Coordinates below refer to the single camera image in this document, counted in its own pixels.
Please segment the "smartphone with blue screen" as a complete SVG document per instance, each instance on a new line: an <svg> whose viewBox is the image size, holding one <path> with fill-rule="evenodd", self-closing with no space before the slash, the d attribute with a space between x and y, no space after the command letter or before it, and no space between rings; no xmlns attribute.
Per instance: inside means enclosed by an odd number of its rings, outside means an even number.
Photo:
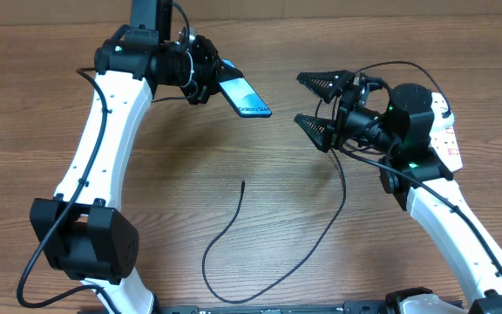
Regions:
<svg viewBox="0 0 502 314"><path fill-rule="evenodd" d="M272 115L263 99L230 60L220 61L217 82L220 92L241 118L269 118Z"/></svg>

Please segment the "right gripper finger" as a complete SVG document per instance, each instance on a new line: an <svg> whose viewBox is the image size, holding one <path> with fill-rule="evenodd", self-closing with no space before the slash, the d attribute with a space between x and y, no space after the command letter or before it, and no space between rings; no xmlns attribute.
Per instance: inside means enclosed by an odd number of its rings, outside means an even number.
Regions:
<svg viewBox="0 0 502 314"><path fill-rule="evenodd" d="M327 153L336 147L336 123L332 119L297 114L294 122L306 133L314 146Z"/></svg>
<svg viewBox="0 0 502 314"><path fill-rule="evenodd" d="M296 80L328 104L336 97L355 97L354 78L355 74L353 72L340 70L332 72L300 72Z"/></svg>

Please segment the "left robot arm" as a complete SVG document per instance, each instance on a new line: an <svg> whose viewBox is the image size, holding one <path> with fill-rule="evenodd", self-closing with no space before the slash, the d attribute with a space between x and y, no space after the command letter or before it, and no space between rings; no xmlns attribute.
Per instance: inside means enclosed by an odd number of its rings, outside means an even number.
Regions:
<svg viewBox="0 0 502 314"><path fill-rule="evenodd" d="M158 298L135 263L137 229L121 214L126 167L140 123L161 85L177 86L192 105L220 92L241 72L227 65L210 40L183 28L172 40L174 1L135 1L131 19L96 50L78 74L93 90L92 107L71 165L50 199L37 198L30 221L55 270L90 290L108 313L157 313Z"/></svg>

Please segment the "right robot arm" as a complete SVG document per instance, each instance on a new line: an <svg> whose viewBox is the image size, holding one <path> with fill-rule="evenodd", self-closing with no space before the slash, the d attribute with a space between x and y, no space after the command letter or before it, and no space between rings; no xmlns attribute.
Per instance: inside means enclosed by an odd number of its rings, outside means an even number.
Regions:
<svg viewBox="0 0 502 314"><path fill-rule="evenodd" d="M454 174L463 166L454 116L440 92L391 87L363 72L301 72L297 81L321 101L337 100L333 119L298 114L315 147L350 158L353 140L374 149L380 182L425 230L448 263L470 313L502 313L502 249L471 211Z"/></svg>

